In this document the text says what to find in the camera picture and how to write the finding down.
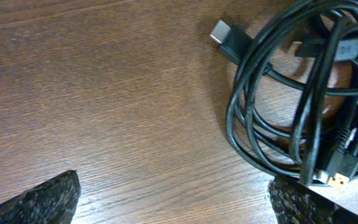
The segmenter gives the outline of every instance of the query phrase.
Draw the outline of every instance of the bundle of cables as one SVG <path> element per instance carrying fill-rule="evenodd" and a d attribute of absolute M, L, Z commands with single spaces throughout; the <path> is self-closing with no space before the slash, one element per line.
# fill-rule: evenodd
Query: bundle of cables
<path fill-rule="evenodd" d="M 333 27 L 326 27 L 323 16 L 332 20 Z M 301 83 L 275 71 L 269 60 L 291 31 L 310 21 L 320 38 L 313 44 L 304 43 L 299 50 L 305 57 L 315 58 L 307 82 Z M 329 184 L 342 188 L 358 176 L 358 1 L 299 0 L 274 17 L 254 39 L 222 21 L 211 37 L 221 44 L 219 51 L 239 66 L 227 108 L 226 131 L 233 148 L 248 163 L 271 175 L 287 175 L 306 186 Z M 352 63 L 350 87 L 328 88 L 333 64 L 341 60 Z M 269 124 L 255 108 L 255 92 L 264 75 L 302 91 L 291 131 Z M 345 96 L 329 129 L 322 125 L 326 95 Z M 253 153 L 242 147 L 234 134 L 236 119 L 246 128 Z M 287 138 L 288 147 L 280 147 L 271 134 Z M 290 158 L 295 166 L 289 168 L 268 156 L 261 142 Z M 303 142 L 305 148 L 300 150 Z"/>

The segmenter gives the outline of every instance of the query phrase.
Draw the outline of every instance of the black cable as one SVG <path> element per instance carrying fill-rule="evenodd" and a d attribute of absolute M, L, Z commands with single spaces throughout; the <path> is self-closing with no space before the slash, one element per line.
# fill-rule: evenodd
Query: black cable
<path fill-rule="evenodd" d="M 334 27 L 331 30 L 323 24 L 322 15 L 333 20 Z M 314 30 L 319 32 L 324 39 L 324 44 L 314 61 L 308 81 L 304 84 L 275 71 L 269 60 L 284 38 L 296 26 L 306 21 L 313 21 Z M 350 88 L 327 87 L 339 43 L 348 38 L 358 38 L 358 1 L 300 0 L 273 18 L 252 40 L 239 64 L 226 114 L 226 131 L 229 141 L 247 162 L 268 174 L 288 175 L 300 179 L 302 184 L 310 185 L 319 183 L 313 180 L 317 168 L 321 168 L 318 166 L 328 164 L 328 167 L 332 167 L 330 161 L 336 155 L 336 151 L 344 154 L 345 158 L 347 158 L 347 153 L 358 156 L 358 55 L 357 58 L 351 60 L 353 72 Z M 256 89 L 265 74 L 284 85 L 302 91 L 290 132 L 272 126 L 255 109 Z M 346 99 L 338 111 L 335 127 L 323 130 L 322 109 L 326 95 L 346 96 Z M 240 104 L 241 96 L 245 98 L 244 105 Z M 234 135 L 235 119 L 238 119 L 246 128 L 248 140 L 256 156 L 247 152 L 239 144 Z M 273 138 L 258 131 L 255 125 L 270 134 L 287 138 L 289 140 L 288 150 L 278 146 Z M 346 141 L 352 129 L 357 130 L 356 137 L 347 147 Z M 301 153 L 300 146 L 303 139 L 306 140 L 306 149 Z M 296 169 L 288 168 L 288 166 L 271 160 L 261 149 L 259 141 L 281 155 L 292 159 L 295 164 L 298 164 L 298 167 Z M 348 176 L 353 178 L 353 175 L 354 172 L 349 173 Z"/>

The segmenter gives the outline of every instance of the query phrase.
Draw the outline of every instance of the wooden table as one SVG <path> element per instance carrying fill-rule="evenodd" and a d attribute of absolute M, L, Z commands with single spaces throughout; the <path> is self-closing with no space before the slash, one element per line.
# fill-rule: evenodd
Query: wooden table
<path fill-rule="evenodd" d="M 208 35 L 255 36 L 292 2 L 0 0 L 0 203 L 75 169 L 73 223 L 275 223 L 271 176 L 226 141 L 236 68 Z M 304 80 L 288 45 L 275 68 Z M 264 78 L 257 107 L 288 126 L 299 95 Z M 315 190 L 358 213 L 358 180 Z"/>

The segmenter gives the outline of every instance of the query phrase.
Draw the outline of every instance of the brown wood grain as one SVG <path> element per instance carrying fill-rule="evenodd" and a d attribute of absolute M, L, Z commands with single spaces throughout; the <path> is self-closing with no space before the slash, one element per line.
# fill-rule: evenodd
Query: brown wood grain
<path fill-rule="evenodd" d="M 225 139 L 236 68 L 208 35 L 224 19 L 255 36 L 291 3 L 0 0 L 0 203 L 74 169 L 73 223 L 275 223 L 272 178 Z M 285 52 L 275 68 L 304 79 Z M 288 126 L 299 96 L 264 78 L 257 107 Z M 316 190 L 358 213 L 358 180 Z"/>

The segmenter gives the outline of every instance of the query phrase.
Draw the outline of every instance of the silver connector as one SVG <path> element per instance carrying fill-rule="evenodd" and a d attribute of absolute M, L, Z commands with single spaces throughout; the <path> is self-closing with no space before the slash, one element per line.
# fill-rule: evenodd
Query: silver connector
<path fill-rule="evenodd" d="M 215 28 L 212 30 L 211 34 L 209 35 L 212 39 L 214 39 L 218 44 L 222 44 L 224 39 L 229 34 L 231 28 L 225 24 L 223 21 L 218 21 L 215 25 Z"/>

